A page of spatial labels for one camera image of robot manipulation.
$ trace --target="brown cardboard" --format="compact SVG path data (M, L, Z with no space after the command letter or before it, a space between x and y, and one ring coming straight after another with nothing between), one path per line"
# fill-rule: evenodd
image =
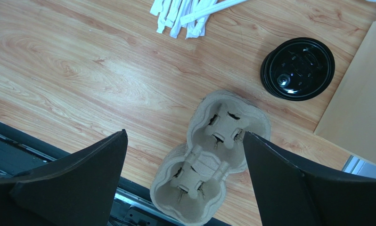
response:
M226 197L225 180L247 168L246 131L270 139L270 121L226 90L207 95L189 122L187 143L171 150L150 188L153 204L184 225L208 222Z
M376 21L314 133L376 164Z

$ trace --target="black plastic lid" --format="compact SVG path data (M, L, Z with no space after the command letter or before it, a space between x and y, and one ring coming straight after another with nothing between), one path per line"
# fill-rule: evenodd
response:
M323 92L334 73L335 60L325 44L296 38L284 42L265 58L261 80L274 96L302 101Z

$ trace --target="wood grain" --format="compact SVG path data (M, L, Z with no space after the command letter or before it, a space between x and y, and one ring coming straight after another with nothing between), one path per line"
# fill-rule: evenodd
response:
M250 0L212 15L193 40L157 34L151 4L0 0L0 121L72 153L126 129L122 176L150 187L163 157L185 142L201 98L229 89L267 113L273 143L341 169L349 155L313 131L376 20L375 3ZM296 103L267 93L259 69L300 36L330 47L336 73L325 92ZM227 187L215 217L261 225L248 172L230 175Z
M315 134L376 164L376 21L345 73Z

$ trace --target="wooden floor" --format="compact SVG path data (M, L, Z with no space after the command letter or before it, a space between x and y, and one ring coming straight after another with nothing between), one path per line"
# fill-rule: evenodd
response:
M185 40L185 31L178 39L155 32L152 2L0 0L0 121L69 152L126 129L122 176L150 187L163 157L186 141L201 98L229 89L267 113L272 142L341 169L349 155L313 131L376 20L376 3L249 0L212 15L205 37ZM324 93L296 103L268 94L259 69L300 36L330 47L336 73ZM227 187L215 217L261 225L248 172L230 175Z

